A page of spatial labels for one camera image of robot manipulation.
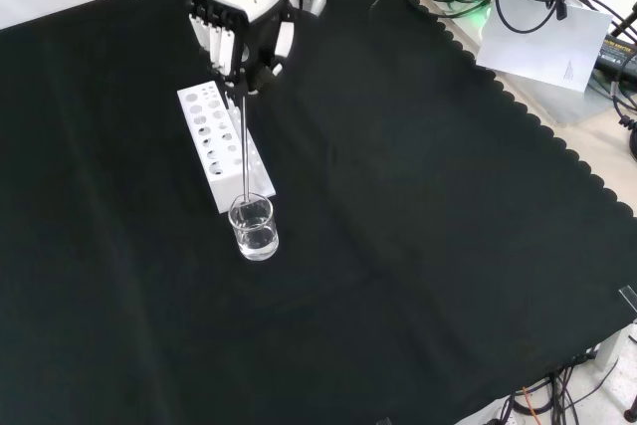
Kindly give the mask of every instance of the scalloped edge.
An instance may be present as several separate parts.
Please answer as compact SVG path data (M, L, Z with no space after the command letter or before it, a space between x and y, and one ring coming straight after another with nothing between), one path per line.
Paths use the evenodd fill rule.
M429 9L425 5L423 5L421 0L407 0L407 1L416 10L419 10L420 12L424 14L430 13ZM601 178L600 176L592 172L592 167L590 166L590 164L580 159L579 153L577 153L577 151L575 151L574 149L567 148L566 141L564 139L555 135L555 132L550 126L543 124L541 121L541 118L538 115L530 112L530 109L527 105L523 104L522 102L519 102L516 99L515 94L512 92L509 92L506 89L505 84L497 79L497 74L493 70L487 69L484 67L479 67L476 64L476 56L472 52L466 50L462 42L456 40L456 37L453 31L449 30L448 26L444 22L441 22L440 19L437 19L436 25L440 26L439 29L442 32L443 37L445 37L447 40L450 41L450 44L452 45L454 49L460 50L463 55L467 56L476 68L489 72L489 74L492 76L492 81L496 84L498 90L500 90L509 100L511 100L513 105L516 107L516 114L523 115L525 118L525 121L531 121L535 123L535 126L537 127L539 134L541 136L547 137L550 141L557 144L558 149L563 151L563 153L566 156L568 156L568 159L573 162L574 166L576 168L579 168L582 172L586 173L588 181L591 181L592 183L594 183L595 187L598 187L599 189L601 189L602 199L605 200L611 208L614 208L617 211L619 211L619 214L621 214L622 216L631 218L634 222L635 227L637 227L637 216L635 215L633 208L631 208L630 205L622 201L619 201L617 198L617 194L612 189L604 186L605 182L603 178Z

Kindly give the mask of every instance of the orange cable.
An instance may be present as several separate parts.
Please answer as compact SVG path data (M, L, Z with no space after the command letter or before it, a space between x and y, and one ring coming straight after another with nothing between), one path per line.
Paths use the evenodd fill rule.
M522 387L522 392L525 393L525 399L527 400L527 405L529 406L529 410L531 411L531 415L533 416L533 418L537 422L537 425L541 425L541 422L537 418L537 415L535 415L535 411L533 410L533 407L531 406L531 401L529 399L529 393L527 392L527 388L526 387Z

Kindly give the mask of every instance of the black tablecloth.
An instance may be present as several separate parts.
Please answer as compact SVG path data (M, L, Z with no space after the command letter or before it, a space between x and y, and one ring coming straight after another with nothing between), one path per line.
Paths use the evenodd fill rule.
M242 260L176 91L185 0L0 33L0 421L452 424L632 320L631 211L404 0L328 0L251 105Z

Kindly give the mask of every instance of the paper sheet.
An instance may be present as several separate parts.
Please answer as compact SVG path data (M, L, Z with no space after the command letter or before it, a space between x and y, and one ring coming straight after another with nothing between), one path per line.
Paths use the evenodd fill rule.
M526 30L548 13L542 2L501 0L505 19ZM568 6L568 16L552 18L531 34L516 34L501 21L493 6L482 32L477 63L502 72L583 92L608 32L611 16Z

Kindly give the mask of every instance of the robotic hand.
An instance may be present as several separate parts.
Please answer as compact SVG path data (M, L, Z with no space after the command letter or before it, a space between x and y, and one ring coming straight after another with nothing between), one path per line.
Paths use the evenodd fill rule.
M320 15L325 0L192 0L190 22L230 96L255 95L283 69L295 9Z

